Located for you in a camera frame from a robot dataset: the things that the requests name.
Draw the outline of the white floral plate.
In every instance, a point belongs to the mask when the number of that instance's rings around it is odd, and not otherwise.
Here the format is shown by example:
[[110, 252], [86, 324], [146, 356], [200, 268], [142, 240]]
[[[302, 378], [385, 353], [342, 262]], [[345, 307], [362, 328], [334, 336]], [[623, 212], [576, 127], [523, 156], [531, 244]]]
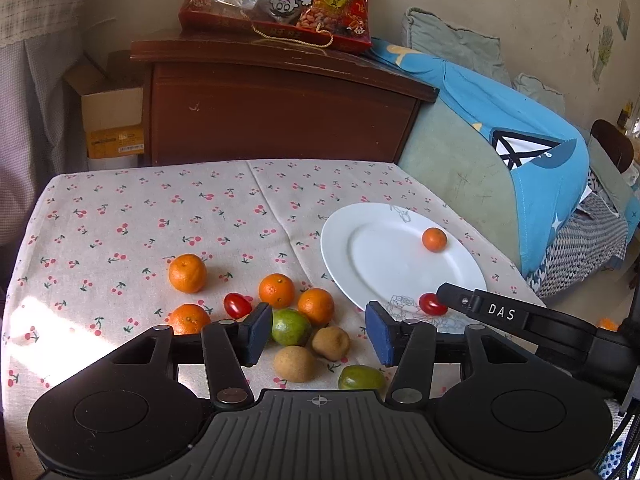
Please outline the white floral plate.
[[420, 320], [446, 334], [461, 334], [471, 320], [449, 310], [430, 315], [419, 299], [450, 283], [484, 290], [486, 282], [470, 252], [452, 235], [442, 252], [431, 252], [422, 234], [437, 223], [393, 205], [361, 203], [335, 211], [320, 236], [326, 270], [359, 309], [376, 301], [397, 321]]

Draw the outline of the red cherry tomato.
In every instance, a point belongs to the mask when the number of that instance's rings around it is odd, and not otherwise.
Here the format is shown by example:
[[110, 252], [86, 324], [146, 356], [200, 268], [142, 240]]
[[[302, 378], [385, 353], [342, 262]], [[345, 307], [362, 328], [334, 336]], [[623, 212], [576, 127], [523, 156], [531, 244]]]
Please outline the red cherry tomato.
[[224, 310], [229, 318], [240, 320], [250, 315], [253, 307], [243, 295], [238, 292], [229, 292], [224, 296]]
[[442, 304], [434, 292], [426, 292], [421, 295], [419, 307], [425, 314], [431, 316], [443, 316], [448, 311], [446, 304]]

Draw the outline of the open cardboard box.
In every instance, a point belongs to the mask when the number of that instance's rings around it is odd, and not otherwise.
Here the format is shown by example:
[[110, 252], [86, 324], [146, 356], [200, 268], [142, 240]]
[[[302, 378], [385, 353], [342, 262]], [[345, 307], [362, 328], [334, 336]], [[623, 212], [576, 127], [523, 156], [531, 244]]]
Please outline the open cardboard box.
[[134, 168], [144, 154], [143, 76], [128, 50], [107, 55], [104, 70], [84, 58], [65, 74], [80, 97], [91, 170]]

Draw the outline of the houndstooth blanket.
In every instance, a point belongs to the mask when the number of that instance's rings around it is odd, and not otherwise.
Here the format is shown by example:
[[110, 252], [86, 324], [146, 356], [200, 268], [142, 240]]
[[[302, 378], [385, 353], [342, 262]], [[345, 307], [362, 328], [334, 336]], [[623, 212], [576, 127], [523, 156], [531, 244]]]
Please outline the houndstooth blanket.
[[560, 226], [539, 268], [526, 278], [540, 299], [564, 292], [603, 269], [616, 269], [627, 251], [628, 224], [589, 170], [587, 195]]

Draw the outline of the checked grey curtain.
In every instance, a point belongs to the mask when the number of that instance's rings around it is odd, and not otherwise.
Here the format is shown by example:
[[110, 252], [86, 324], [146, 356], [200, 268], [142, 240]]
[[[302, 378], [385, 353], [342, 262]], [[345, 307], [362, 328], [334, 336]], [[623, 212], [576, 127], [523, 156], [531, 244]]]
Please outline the checked grey curtain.
[[86, 0], [1, 0], [1, 244], [65, 170], [64, 76], [80, 60]]

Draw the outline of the green sofa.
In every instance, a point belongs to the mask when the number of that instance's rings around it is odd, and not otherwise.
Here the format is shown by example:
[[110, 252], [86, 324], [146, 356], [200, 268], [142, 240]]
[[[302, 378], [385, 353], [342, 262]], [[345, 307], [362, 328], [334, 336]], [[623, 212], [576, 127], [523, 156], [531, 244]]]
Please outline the green sofa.
[[420, 107], [398, 166], [521, 264], [510, 172], [484, 136], [444, 102]]

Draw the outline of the large front orange mandarin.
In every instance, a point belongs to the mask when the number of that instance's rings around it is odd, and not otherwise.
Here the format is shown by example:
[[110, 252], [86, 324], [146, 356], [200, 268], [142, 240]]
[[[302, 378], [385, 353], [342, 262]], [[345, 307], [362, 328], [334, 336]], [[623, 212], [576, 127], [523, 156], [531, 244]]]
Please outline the large front orange mandarin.
[[312, 326], [323, 327], [331, 322], [335, 304], [329, 292], [322, 288], [311, 288], [300, 295], [297, 309], [306, 315]]

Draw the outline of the grey green pillow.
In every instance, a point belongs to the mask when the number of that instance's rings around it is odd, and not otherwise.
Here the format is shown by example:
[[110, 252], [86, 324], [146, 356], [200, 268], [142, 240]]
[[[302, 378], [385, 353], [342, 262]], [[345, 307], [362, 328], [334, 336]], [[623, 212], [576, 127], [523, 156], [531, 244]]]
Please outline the grey green pillow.
[[498, 37], [449, 25], [419, 8], [405, 12], [402, 31], [405, 47], [443, 58], [510, 87], [511, 77]]

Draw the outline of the blue cartoon blanket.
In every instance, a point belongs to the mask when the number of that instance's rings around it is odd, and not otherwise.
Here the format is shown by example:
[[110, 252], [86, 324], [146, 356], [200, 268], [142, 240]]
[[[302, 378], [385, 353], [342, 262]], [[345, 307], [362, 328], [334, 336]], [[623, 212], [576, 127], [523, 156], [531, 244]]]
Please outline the blue cartoon blanket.
[[439, 99], [491, 145], [513, 184], [521, 271], [536, 271], [560, 227], [589, 196], [582, 134], [528, 96], [443, 58], [378, 38], [370, 55], [437, 89]]

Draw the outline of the brown kiwi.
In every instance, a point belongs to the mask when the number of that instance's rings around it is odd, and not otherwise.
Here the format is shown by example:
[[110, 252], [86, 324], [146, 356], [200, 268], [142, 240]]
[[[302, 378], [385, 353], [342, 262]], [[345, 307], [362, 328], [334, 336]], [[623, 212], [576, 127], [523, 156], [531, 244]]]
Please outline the brown kiwi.
[[348, 333], [337, 326], [323, 327], [314, 334], [311, 348], [322, 358], [339, 361], [350, 350], [350, 338]]
[[316, 374], [316, 359], [304, 347], [288, 346], [274, 356], [273, 369], [288, 382], [310, 382]]

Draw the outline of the oblong green fruit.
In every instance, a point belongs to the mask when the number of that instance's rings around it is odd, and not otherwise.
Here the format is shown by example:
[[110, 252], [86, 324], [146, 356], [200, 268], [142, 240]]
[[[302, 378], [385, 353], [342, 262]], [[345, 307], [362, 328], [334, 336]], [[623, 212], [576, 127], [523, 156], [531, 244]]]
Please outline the oblong green fruit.
[[375, 390], [383, 392], [386, 379], [382, 372], [364, 365], [345, 366], [338, 378], [338, 388], [341, 390]]

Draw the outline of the small mandarin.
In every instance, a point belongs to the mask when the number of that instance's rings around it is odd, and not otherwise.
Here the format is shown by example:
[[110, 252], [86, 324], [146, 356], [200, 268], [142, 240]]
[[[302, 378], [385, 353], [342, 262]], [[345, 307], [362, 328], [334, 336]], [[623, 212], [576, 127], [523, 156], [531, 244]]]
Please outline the small mandarin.
[[439, 228], [428, 228], [421, 236], [423, 246], [430, 252], [442, 252], [448, 244], [447, 234]]
[[269, 274], [258, 286], [258, 297], [275, 309], [291, 307], [295, 299], [294, 283], [284, 274]]

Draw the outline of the cherry print tablecloth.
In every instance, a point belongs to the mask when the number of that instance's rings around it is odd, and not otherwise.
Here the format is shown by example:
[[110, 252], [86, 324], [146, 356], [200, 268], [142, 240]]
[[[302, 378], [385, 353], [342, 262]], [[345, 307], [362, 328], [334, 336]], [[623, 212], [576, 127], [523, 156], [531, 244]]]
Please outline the cherry print tablecloth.
[[27, 223], [1, 332], [4, 431], [14, 477], [41, 466], [27, 435], [40, 396], [182, 304], [223, 318], [224, 297], [255, 300], [262, 279], [326, 290], [348, 333], [341, 361], [320, 360], [314, 388], [346, 365], [375, 366], [362, 312], [334, 285], [320, 233], [356, 203], [404, 207], [435, 220], [472, 254], [488, 288], [531, 302], [514, 264], [429, 188], [399, 167], [344, 160], [252, 160], [64, 174]]

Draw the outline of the orange plastic bag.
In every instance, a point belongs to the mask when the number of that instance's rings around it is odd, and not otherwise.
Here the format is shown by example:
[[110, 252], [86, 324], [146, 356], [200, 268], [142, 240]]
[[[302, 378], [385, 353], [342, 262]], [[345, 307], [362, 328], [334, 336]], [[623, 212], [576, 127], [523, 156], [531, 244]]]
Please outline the orange plastic bag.
[[609, 330], [610, 332], [618, 331], [618, 324], [610, 318], [600, 318], [597, 322], [597, 326], [602, 328], [602, 330]]

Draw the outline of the round green fruit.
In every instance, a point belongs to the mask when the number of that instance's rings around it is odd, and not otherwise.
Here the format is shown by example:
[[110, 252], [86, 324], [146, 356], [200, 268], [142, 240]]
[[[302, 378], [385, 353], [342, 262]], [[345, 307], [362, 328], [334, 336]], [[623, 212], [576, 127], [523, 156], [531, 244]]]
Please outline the round green fruit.
[[272, 339], [281, 346], [304, 346], [312, 332], [311, 322], [293, 309], [272, 312]]

